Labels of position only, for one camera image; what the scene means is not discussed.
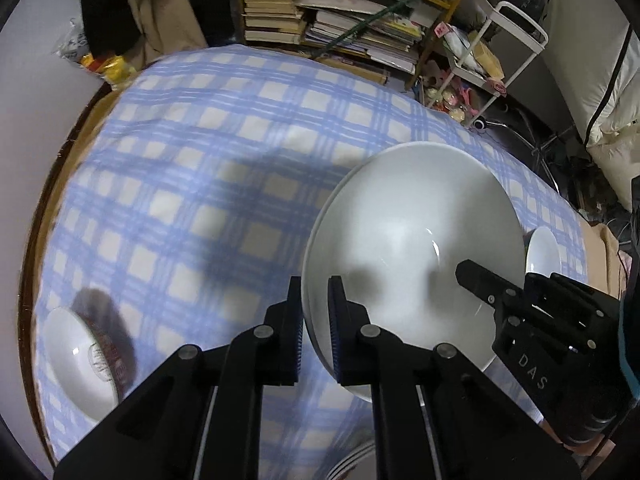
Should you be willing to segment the white bowl red pattern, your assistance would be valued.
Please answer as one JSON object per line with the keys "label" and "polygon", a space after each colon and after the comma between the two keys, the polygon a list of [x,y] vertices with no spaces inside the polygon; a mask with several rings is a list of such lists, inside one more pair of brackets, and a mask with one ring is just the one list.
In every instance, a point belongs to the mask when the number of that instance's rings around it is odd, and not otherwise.
{"label": "white bowl red pattern", "polygon": [[550,278],[552,273],[562,270],[560,250],[552,231],[546,226],[525,235],[526,273],[537,273]]}

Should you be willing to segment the plain white bowl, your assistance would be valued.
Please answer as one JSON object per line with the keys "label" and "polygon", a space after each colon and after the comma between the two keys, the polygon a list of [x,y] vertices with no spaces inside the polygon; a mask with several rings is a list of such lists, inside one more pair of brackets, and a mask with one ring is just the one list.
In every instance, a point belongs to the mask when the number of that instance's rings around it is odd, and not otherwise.
{"label": "plain white bowl", "polygon": [[449,342],[487,370],[496,358],[494,310],[458,284],[466,259],[524,284],[523,230],[485,165],[460,148],[411,142],[354,168],[322,207],[303,260],[304,317],[326,371],[334,371],[333,275],[373,324],[422,348]]}

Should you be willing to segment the blue checked tablecloth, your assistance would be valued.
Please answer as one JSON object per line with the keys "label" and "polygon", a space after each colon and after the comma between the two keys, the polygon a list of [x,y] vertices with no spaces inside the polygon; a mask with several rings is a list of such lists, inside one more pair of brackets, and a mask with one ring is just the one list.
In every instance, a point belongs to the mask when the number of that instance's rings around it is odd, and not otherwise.
{"label": "blue checked tablecloth", "polygon": [[63,185],[35,316],[72,310],[107,333],[132,390],[184,344],[257,325],[302,268],[314,220],[367,158],[431,141],[506,190],[586,276],[577,214],[496,141],[402,93],[304,58],[232,44],[152,64],[122,92]]}

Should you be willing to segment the small red patterned bowl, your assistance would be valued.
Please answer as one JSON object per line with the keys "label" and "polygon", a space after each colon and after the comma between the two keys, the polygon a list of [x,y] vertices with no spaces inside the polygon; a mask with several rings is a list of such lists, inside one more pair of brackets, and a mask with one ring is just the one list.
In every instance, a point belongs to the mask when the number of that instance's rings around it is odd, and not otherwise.
{"label": "small red patterned bowl", "polygon": [[81,289],[68,307],[53,309],[42,338],[55,379],[88,419],[104,419],[134,383],[132,340],[114,301],[102,290]]}

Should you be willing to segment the white rolling cart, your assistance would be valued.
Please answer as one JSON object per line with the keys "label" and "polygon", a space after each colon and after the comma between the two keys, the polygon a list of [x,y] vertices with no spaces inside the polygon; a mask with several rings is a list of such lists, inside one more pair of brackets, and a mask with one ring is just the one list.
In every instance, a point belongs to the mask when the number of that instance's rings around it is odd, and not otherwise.
{"label": "white rolling cart", "polygon": [[[472,125],[488,111],[496,99],[518,79],[548,44],[547,32],[523,10],[503,0],[491,4],[476,0],[484,22],[480,29],[466,34],[454,26],[436,27],[444,40],[448,70],[442,80],[425,90],[426,106],[449,113],[457,122]],[[528,51],[528,57],[511,73],[506,73],[498,56],[488,46],[491,30],[506,32]]]}

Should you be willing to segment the white bedding bundle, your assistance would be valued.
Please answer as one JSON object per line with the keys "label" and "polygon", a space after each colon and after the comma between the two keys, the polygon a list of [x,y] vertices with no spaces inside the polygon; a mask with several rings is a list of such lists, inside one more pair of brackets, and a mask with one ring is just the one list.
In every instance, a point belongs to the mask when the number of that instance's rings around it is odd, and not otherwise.
{"label": "white bedding bundle", "polygon": [[550,0],[546,62],[620,204],[639,175],[639,36],[615,0]]}

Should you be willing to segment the wooden bookshelf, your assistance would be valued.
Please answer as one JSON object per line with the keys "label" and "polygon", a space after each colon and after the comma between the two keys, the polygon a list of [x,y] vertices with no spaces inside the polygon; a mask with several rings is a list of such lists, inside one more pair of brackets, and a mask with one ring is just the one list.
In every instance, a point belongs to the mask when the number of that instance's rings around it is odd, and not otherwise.
{"label": "wooden bookshelf", "polygon": [[244,44],[394,75],[412,87],[462,0],[239,0]]}

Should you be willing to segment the yellow snack bag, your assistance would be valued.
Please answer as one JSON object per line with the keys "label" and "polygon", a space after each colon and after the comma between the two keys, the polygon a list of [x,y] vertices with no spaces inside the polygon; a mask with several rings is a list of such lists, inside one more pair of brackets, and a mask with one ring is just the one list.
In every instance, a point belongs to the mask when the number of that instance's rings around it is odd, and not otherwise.
{"label": "yellow snack bag", "polygon": [[124,84],[137,73],[121,55],[95,58],[91,53],[87,53],[80,59],[80,65],[88,72],[98,75],[111,87]]}

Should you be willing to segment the stack of books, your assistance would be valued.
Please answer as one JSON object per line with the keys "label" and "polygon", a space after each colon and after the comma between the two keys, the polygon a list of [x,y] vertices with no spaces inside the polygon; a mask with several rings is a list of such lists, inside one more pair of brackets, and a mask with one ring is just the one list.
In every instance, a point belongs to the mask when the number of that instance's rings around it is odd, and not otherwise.
{"label": "stack of books", "polygon": [[[399,0],[242,0],[244,38],[258,44],[321,48]],[[347,39],[337,50],[413,74],[425,27],[411,17],[419,5],[403,6]]]}

